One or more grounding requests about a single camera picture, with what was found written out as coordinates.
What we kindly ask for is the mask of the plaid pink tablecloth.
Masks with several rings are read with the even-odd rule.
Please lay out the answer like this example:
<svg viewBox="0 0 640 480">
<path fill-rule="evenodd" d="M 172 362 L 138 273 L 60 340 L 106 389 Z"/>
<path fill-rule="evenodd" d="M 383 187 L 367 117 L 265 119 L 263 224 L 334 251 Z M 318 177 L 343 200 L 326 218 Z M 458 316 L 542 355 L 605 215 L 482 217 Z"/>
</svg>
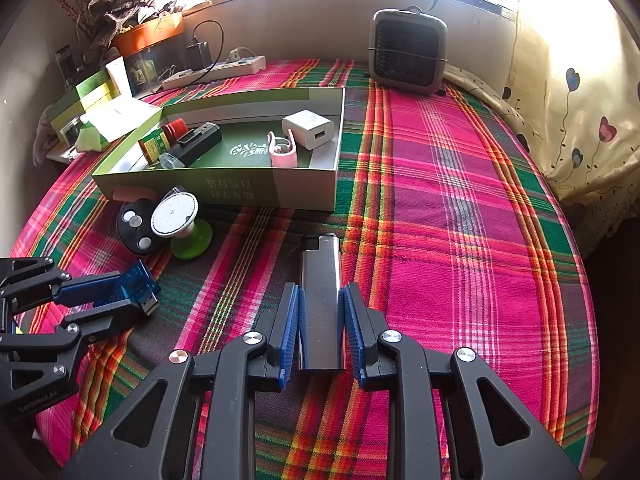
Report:
<svg viewBox="0 0 640 480">
<path fill-rule="evenodd" d="M 469 92 L 388 90 L 344 60 L 272 62 L 150 102 L 295 87 L 345 91 L 334 213 L 209 208 L 214 237 L 204 255 L 154 255 L 152 318 L 95 344 L 76 396 L 36 417 L 53 459 L 66 462 L 172 349 L 212 351 L 249 330 L 298 278 L 300 239 L 332 232 L 343 280 L 390 326 L 438 351 L 475 349 L 572 461 L 585 463 L 599 395 L 593 306 L 570 226 L 523 138 Z"/>
</svg>

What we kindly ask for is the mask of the orange-rimmed fish tank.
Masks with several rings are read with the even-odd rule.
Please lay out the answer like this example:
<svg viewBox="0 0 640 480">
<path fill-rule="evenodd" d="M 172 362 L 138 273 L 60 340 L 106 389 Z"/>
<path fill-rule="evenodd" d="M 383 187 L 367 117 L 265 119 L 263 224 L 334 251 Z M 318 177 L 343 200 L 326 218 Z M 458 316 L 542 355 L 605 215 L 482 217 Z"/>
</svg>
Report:
<svg viewBox="0 0 640 480">
<path fill-rule="evenodd" d="M 164 80 L 186 69 L 181 13 L 153 18 L 112 41 L 124 58 L 132 95 L 146 96 L 157 91 Z"/>
</svg>

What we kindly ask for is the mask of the brown crumpled cloth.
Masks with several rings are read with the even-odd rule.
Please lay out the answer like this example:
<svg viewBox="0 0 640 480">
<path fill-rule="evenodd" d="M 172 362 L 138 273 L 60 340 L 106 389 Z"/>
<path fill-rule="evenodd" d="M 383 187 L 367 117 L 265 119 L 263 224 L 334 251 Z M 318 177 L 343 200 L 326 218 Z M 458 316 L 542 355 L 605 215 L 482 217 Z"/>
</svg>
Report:
<svg viewBox="0 0 640 480">
<path fill-rule="evenodd" d="M 90 49 L 105 50 L 127 27 L 181 10 L 178 0 L 90 0 L 87 6 Z"/>
</svg>

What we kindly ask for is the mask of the green cardboard boxes stack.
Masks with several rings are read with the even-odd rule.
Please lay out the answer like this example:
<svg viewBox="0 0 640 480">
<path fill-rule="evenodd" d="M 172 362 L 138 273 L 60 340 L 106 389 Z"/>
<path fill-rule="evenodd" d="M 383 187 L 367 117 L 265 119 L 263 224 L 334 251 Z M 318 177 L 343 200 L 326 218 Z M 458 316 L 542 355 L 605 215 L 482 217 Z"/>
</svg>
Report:
<svg viewBox="0 0 640 480">
<path fill-rule="evenodd" d="M 102 105 L 118 95 L 119 92 L 106 70 L 99 70 L 76 84 L 52 104 L 46 113 L 58 140 L 67 146 L 72 145 L 73 142 L 66 140 L 62 129 L 75 117 L 87 113 L 91 107 Z"/>
</svg>

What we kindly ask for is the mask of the grey portable heater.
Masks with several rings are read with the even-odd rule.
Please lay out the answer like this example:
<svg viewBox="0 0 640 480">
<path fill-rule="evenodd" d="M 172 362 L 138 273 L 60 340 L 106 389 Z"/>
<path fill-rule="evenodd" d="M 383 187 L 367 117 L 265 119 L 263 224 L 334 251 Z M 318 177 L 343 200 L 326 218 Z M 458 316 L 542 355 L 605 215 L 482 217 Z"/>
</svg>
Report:
<svg viewBox="0 0 640 480">
<path fill-rule="evenodd" d="M 439 92 L 448 62 L 448 26 L 417 6 L 373 14 L 369 75 L 377 83 L 428 96 Z"/>
</svg>

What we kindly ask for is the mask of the green spool white top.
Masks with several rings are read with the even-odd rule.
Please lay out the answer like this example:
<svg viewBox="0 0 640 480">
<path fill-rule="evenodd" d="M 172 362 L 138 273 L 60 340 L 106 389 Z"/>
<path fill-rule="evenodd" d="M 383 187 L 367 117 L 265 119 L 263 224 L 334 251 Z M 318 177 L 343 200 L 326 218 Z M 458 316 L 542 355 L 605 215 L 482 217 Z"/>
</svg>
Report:
<svg viewBox="0 0 640 480">
<path fill-rule="evenodd" d="M 194 194 L 182 186 L 175 186 L 152 213 L 152 232 L 169 240 L 172 254 L 180 260 L 198 258 L 212 241 L 213 229 L 198 216 L 198 208 Z"/>
</svg>

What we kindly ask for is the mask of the red-capped medicine bottle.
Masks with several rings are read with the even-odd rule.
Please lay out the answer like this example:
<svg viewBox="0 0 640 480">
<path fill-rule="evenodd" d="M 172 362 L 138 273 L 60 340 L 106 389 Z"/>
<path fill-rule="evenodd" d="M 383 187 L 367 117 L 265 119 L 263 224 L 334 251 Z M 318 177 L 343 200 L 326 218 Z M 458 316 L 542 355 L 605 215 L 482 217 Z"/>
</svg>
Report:
<svg viewBox="0 0 640 480">
<path fill-rule="evenodd" d="M 161 154 L 168 152 L 188 132 L 186 122 L 178 118 L 147 133 L 138 141 L 143 158 L 149 165 L 155 164 Z"/>
</svg>

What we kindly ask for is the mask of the blue usb tester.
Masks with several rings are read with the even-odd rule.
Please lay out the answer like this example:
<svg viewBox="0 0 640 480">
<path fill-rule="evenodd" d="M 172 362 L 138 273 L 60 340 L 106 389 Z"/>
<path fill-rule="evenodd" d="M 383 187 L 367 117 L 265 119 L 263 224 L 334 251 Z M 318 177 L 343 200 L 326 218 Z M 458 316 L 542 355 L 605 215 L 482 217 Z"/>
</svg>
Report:
<svg viewBox="0 0 640 480">
<path fill-rule="evenodd" d="M 149 268 L 142 260 L 138 260 L 130 268 L 120 274 L 106 290 L 106 295 L 96 300 L 95 307 L 114 304 L 128 300 L 138 306 L 146 315 L 151 315 L 158 305 L 160 284 L 155 281 Z"/>
</svg>

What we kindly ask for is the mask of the black pink phone holder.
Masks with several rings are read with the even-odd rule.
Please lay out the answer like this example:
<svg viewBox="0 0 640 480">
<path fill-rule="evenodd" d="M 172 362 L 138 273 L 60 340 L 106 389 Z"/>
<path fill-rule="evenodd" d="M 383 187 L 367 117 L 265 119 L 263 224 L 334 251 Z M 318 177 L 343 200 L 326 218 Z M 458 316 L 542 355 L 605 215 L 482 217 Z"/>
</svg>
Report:
<svg viewBox="0 0 640 480">
<path fill-rule="evenodd" d="M 151 229 L 152 214 L 160 203 L 157 192 L 122 186 L 116 188 L 113 200 L 122 204 L 116 217 L 116 232 L 130 252 L 146 257 L 168 245 L 167 238 L 159 237 Z"/>
</svg>

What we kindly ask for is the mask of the white power strip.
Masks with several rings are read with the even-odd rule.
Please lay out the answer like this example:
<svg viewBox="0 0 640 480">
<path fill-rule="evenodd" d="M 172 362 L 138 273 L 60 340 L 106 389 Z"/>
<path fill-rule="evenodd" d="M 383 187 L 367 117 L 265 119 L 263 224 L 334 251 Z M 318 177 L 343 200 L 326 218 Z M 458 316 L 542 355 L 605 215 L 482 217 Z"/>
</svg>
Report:
<svg viewBox="0 0 640 480">
<path fill-rule="evenodd" d="M 264 70 L 266 65 L 265 55 L 258 55 L 240 58 L 232 62 L 219 62 L 202 70 L 182 70 L 166 78 L 162 82 L 162 88 L 165 90 L 178 89 L 191 84 L 206 84 L 206 82 L 221 79 L 253 75 Z"/>
</svg>

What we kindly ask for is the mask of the green shallow cardboard box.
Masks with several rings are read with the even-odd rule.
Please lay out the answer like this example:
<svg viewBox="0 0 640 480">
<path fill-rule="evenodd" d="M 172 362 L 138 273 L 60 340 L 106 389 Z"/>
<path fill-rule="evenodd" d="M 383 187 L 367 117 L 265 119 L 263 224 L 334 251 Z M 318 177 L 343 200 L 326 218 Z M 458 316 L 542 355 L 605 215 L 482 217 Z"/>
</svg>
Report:
<svg viewBox="0 0 640 480">
<path fill-rule="evenodd" d="M 342 88 L 245 91 L 166 105 L 124 136 L 103 157 L 92 177 L 109 200 L 122 200 L 139 188 L 164 195 L 182 186 L 202 204 L 332 211 L 344 109 Z M 296 167 L 273 166 L 268 133 L 280 134 L 283 118 L 301 110 L 329 119 L 336 133 L 311 151 L 299 148 Z M 183 119 L 189 127 L 213 122 L 221 140 L 190 166 L 149 166 L 139 140 L 174 119 Z"/>
</svg>

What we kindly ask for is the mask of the silver metal lighter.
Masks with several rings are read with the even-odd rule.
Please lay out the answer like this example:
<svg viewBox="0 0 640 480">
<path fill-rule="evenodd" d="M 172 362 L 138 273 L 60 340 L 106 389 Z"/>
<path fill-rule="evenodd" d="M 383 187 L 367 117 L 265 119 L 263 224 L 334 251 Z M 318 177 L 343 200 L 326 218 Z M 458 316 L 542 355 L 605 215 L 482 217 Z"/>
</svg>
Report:
<svg viewBox="0 0 640 480">
<path fill-rule="evenodd" d="M 299 368 L 314 373 L 343 369 L 340 241 L 333 233 L 305 235 L 300 253 Z"/>
</svg>

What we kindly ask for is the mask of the black small flashlight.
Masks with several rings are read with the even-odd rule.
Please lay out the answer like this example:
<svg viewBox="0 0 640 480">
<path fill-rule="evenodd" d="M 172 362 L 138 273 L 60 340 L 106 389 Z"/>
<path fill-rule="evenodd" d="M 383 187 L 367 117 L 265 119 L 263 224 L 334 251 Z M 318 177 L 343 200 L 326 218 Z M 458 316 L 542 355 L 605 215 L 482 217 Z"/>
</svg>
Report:
<svg viewBox="0 0 640 480">
<path fill-rule="evenodd" d="M 198 128 L 180 136 L 168 152 L 160 154 L 160 166 L 163 169 L 189 167 L 221 139 L 221 128 L 213 122 L 204 122 Z"/>
</svg>

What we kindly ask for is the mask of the cream heart-print curtain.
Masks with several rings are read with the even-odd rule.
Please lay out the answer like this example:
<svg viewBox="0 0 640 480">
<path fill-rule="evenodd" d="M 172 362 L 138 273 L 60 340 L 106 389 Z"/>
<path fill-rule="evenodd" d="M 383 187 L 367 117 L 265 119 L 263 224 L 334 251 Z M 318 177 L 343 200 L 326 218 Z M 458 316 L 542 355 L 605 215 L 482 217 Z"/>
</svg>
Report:
<svg viewBox="0 0 640 480">
<path fill-rule="evenodd" d="M 580 251 L 639 213 L 639 49 L 615 12 L 516 23 L 503 99 Z"/>
</svg>

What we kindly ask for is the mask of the pink clip earphone holder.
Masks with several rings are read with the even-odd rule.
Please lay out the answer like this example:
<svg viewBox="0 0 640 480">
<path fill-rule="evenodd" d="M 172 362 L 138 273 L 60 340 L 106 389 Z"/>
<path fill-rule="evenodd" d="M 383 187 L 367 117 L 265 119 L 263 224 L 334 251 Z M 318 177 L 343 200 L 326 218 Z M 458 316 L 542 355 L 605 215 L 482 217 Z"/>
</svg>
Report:
<svg viewBox="0 0 640 480">
<path fill-rule="evenodd" d="M 297 167 L 297 145 L 291 130 L 285 136 L 269 131 L 267 148 L 272 168 Z"/>
</svg>

